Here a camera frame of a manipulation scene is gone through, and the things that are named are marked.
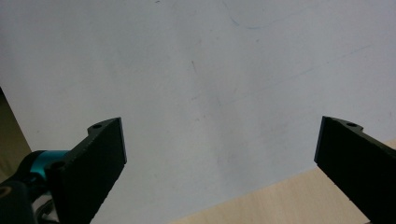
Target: white surface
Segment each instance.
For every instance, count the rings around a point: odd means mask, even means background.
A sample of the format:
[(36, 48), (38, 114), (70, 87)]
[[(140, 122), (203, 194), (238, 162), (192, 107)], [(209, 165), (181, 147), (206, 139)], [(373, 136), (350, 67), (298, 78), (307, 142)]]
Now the white surface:
[(394, 1), (0, 1), (0, 85), (30, 147), (122, 117), (92, 223), (165, 223), (313, 167), (322, 115), (396, 134)]

